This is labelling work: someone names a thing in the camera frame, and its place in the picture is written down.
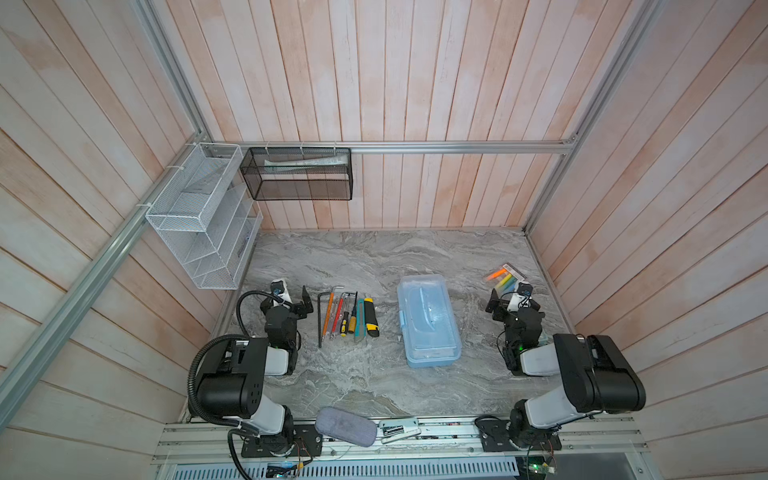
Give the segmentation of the black hex key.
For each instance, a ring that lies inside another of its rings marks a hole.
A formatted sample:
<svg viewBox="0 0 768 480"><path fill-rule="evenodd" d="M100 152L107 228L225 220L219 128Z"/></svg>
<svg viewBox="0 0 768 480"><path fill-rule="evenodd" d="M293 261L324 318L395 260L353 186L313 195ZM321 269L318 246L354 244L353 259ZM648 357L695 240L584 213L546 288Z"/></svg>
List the black hex key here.
<svg viewBox="0 0 768 480"><path fill-rule="evenodd" d="M321 349L324 338L324 325L325 325L325 313L327 308L323 307L324 301L331 297L332 291L320 292L316 297L316 312L317 312L317 339L318 348Z"/></svg>

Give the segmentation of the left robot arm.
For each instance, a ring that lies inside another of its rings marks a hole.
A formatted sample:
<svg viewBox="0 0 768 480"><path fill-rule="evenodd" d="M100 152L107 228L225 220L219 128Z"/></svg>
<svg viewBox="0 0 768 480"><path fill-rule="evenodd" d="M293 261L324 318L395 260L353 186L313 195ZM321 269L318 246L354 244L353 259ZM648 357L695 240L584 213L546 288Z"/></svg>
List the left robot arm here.
<svg viewBox="0 0 768 480"><path fill-rule="evenodd" d="M263 337L250 334L241 311L252 297L262 299ZM187 376L188 409L193 416L230 429L228 442L239 436L244 447L268 455L287 456L296 449L293 416L287 406L265 393L267 377L291 375L302 346L298 322L314 311L306 289L291 299L283 280L268 291L250 290L235 306L239 334L224 334L206 343L193 358Z"/></svg>

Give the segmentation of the red handled hex key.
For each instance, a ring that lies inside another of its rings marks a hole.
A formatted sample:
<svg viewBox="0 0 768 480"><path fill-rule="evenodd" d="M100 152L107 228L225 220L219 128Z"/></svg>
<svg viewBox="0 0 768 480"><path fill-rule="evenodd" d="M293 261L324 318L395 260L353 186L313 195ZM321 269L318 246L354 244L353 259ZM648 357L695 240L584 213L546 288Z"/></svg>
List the red handled hex key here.
<svg viewBox="0 0 768 480"><path fill-rule="evenodd" d="M345 293L343 290L339 290L336 294L336 306L334 310L333 323L331 325L331 329L329 330L331 337L337 336L339 334L344 301Z"/></svg>

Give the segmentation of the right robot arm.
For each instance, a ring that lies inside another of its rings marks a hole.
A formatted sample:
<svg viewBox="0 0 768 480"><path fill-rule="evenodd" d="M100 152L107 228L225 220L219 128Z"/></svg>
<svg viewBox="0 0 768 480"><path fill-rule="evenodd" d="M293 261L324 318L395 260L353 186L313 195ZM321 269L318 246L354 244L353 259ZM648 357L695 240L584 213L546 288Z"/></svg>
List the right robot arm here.
<svg viewBox="0 0 768 480"><path fill-rule="evenodd" d="M518 401L503 434L497 427L482 426L497 417L478 417L475 425L487 438L520 450L556 449L560 446L556 434L564 425L645 407L645 387L611 337L559 333L547 344L540 341L545 313L532 299L531 285L522 283L502 294L493 289L485 311L504 325L504 341L497 350L512 375L558 376L561 381L543 395Z"/></svg>

